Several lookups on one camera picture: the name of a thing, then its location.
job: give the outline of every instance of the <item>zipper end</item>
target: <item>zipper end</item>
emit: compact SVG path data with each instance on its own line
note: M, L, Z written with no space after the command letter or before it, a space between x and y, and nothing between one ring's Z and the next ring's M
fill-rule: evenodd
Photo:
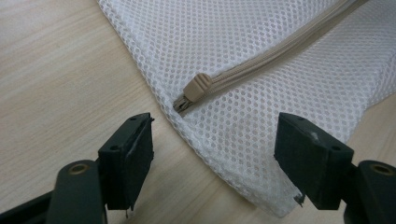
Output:
M197 74L183 89L183 95L177 98L173 104L177 113L190 107L193 103L205 96L206 92L212 87L212 78L205 74Z

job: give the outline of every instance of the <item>wood grain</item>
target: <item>wood grain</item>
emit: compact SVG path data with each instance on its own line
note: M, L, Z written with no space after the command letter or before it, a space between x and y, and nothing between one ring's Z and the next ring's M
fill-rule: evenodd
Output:
M110 223L342 223L306 201L283 218L256 208L178 136L94 0L0 2L0 213L53 188L71 161L95 159L127 118L151 112L155 160L130 217ZM367 111L354 162L396 165L396 95Z

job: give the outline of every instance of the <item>beige zipper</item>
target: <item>beige zipper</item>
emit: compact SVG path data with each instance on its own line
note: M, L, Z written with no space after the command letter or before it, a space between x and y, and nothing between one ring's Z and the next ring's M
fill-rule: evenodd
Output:
M320 33L320 35L324 35L325 32L320 31L322 28L325 28L324 30L327 32L330 30L330 27L333 27L364 2L366 2L366 0L342 0L272 49L265 51L264 54L237 65L215 77L210 77L203 73L196 75L183 89L183 94L174 101L174 109L177 113L180 113L206 96L220 91L252 74L253 71L280 59L295 47L302 45L314 34Z

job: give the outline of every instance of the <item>zipper teeth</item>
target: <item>zipper teeth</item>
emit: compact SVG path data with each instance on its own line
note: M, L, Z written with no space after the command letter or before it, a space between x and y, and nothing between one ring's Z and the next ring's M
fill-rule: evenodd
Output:
M285 44L282 44L282 42L279 43L280 47L278 49L274 49L272 52L269 53L264 53L262 56L257 56L254 59L251 59L251 62L247 61L243 64L237 65L236 67L223 72L222 74L219 74L215 77L213 77L213 86L211 90L206 94L211 94L214 91L218 90L218 86L221 85L221 83L226 82L229 77L232 79L239 79L238 77L243 76L244 74L254 70L255 68L262 67L272 60L276 59L278 56L281 56L283 53L287 52L290 49L290 46L295 46L300 42L304 42L311 34L313 34L318 28L320 28L320 25L324 22L326 22L328 19L334 17L337 12L340 12L340 9L343 7L347 7L348 4L352 4L356 2L356 0L344 0L340 1L337 5L335 5L333 8L330 9L330 12L324 16L323 18L320 18L320 20L315 21L314 24L308 23L305 26L308 26L310 28L304 30L304 27L302 31L300 31L299 34L293 36L291 40L284 40L286 42Z

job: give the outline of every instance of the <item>mesh laundry bag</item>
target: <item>mesh laundry bag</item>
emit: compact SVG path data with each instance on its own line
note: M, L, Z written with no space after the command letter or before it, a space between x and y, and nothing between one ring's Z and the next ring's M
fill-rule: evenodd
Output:
M173 108L198 73L254 59L339 0L99 0L175 129L214 172L277 216L299 190L274 159L279 112L345 142L364 110L396 90L396 2L371 0L309 47L218 91L181 116Z

